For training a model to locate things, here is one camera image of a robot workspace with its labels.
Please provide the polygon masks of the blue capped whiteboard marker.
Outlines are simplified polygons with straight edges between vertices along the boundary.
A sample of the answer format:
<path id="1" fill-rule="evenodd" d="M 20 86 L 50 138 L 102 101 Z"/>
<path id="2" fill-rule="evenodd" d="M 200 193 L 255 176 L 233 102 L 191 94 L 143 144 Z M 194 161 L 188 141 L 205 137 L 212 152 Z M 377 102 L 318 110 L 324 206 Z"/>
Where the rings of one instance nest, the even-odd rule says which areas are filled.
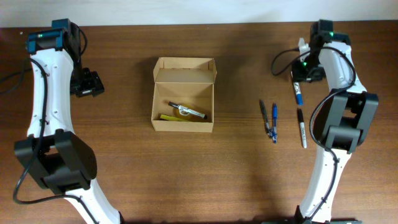
<path id="1" fill-rule="evenodd" d="M 294 86 L 294 90 L 295 90 L 295 97 L 296 97 L 297 104 L 299 106 L 302 106 L 303 105 L 303 98 L 302 98 L 302 93 L 301 93 L 301 90 L 300 90 L 299 83 L 298 82 L 293 82 L 293 86 Z"/>

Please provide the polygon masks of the blue ballpoint pen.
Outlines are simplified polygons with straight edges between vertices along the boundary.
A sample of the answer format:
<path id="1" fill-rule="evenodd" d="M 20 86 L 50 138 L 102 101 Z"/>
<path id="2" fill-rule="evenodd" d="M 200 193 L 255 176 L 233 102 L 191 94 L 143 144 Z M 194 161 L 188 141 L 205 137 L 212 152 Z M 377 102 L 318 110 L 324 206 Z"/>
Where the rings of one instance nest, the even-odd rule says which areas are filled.
<path id="1" fill-rule="evenodd" d="M 272 105 L 272 141 L 277 143 L 277 104 Z"/>

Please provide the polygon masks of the black ballpoint pen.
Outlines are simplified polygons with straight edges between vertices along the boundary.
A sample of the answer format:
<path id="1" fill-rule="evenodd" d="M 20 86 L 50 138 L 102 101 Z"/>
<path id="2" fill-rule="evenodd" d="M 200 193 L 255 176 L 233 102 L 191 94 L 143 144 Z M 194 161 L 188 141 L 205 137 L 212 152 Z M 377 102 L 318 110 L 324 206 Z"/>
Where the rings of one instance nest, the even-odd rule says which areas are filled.
<path id="1" fill-rule="evenodd" d="M 269 120 L 267 118 L 267 112 L 266 112 L 266 107 L 264 105 L 264 101 L 263 100 L 259 100 L 259 105 L 260 105 L 262 117 L 263 117 L 263 120 L 264 120 L 264 127 L 265 127 L 265 130 L 266 130 L 266 134 L 271 138 L 272 137 L 272 131 L 271 131 L 271 128 L 270 128 Z"/>

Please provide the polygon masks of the yellow highlighter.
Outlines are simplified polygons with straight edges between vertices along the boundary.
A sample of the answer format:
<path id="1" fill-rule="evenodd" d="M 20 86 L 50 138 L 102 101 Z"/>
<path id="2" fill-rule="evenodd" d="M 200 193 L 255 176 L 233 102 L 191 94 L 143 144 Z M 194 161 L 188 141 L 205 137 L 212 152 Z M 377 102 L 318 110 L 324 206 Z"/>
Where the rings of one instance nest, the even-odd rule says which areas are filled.
<path id="1" fill-rule="evenodd" d="M 166 115 L 166 114 L 161 114 L 159 119 L 165 120 L 165 121 L 188 122 L 188 120 L 186 120 L 186 119 L 182 119 L 182 118 L 178 118 L 178 117 L 174 117 L 174 116 L 169 116 L 169 115 Z"/>

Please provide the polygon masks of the yellow tape roll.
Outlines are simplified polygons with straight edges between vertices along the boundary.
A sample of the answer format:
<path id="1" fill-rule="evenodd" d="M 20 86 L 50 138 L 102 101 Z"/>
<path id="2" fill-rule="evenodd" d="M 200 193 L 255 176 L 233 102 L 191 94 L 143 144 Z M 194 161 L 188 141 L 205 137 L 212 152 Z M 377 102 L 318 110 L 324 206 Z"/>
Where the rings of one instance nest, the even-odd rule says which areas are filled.
<path id="1" fill-rule="evenodd" d="M 186 120 L 202 119 L 202 118 L 197 117 L 197 116 L 194 116 L 194 115 L 182 116 L 182 115 L 178 112 L 178 109 L 176 109 L 176 108 L 174 108 L 174 109 L 175 109 L 176 116 L 177 116 L 178 118 L 182 118 L 182 119 L 186 119 Z"/>

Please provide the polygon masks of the brown cardboard box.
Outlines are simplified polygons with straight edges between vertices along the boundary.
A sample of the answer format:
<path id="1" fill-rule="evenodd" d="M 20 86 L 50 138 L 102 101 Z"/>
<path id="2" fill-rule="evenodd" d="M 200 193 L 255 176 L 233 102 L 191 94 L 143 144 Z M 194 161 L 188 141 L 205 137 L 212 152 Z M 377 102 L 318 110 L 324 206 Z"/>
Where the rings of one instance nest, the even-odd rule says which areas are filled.
<path id="1" fill-rule="evenodd" d="M 153 70 L 154 95 L 151 122 L 156 131 L 210 133 L 214 126 L 216 64 L 213 58 L 160 57 Z M 188 122 L 165 121 L 176 116 L 169 102 L 207 115 Z"/>

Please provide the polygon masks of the black capped whiteboard marker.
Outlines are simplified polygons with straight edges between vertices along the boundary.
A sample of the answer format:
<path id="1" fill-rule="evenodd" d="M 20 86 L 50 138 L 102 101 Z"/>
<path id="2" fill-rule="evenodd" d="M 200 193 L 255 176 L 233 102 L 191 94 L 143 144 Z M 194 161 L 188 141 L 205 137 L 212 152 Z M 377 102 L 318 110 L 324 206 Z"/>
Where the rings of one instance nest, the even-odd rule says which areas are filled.
<path id="1" fill-rule="evenodd" d="M 201 113 L 201 112 L 198 112 L 198 111 L 195 111 L 195 110 L 193 110 L 193 109 L 191 109 L 191 108 L 187 108 L 187 107 L 185 107 L 185 106 L 176 104 L 176 103 L 174 103 L 174 102 L 171 102 L 171 101 L 170 101 L 170 102 L 169 102 L 169 106 L 172 106 L 172 107 L 178 109 L 178 112 L 179 112 L 182 116 L 194 115 L 194 116 L 200 117 L 200 118 L 202 118 L 202 119 L 207 119 L 207 115 L 206 115 L 206 114 Z"/>

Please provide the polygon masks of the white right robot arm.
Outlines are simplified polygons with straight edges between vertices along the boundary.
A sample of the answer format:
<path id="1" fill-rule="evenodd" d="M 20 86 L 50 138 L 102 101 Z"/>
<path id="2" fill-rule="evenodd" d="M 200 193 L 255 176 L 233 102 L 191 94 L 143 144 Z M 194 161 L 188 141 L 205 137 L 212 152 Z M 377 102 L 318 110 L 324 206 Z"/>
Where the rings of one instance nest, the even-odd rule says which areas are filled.
<path id="1" fill-rule="evenodd" d="M 331 223 L 331 208 L 345 165 L 366 139 L 379 104 L 360 82 L 351 59 L 351 41 L 320 19 L 310 29 L 310 41 L 300 39 L 300 58 L 292 65 L 297 82 L 325 77 L 329 94 L 314 109 L 309 128 L 317 144 L 312 177 L 295 223 Z"/>

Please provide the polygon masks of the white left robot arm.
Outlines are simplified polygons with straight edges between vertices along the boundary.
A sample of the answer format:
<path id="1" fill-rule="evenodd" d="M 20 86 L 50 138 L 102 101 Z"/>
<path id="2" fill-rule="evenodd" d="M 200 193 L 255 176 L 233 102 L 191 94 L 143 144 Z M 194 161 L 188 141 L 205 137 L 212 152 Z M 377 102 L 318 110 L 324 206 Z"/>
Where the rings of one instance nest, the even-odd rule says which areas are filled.
<path id="1" fill-rule="evenodd" d="M 86 35 L 69 19 L 54 20 L 49 30 L 28 36 L 34 102 L 27 138 L 14 144 L 24 171 L 12 197 L 21 205 L 61 198 L 87 223 L 124 223 L 96 179 L 94 151 L 72 125 L 71 95 L 104 92 L 98 73 L 81 64 L 86 46 Z"/>

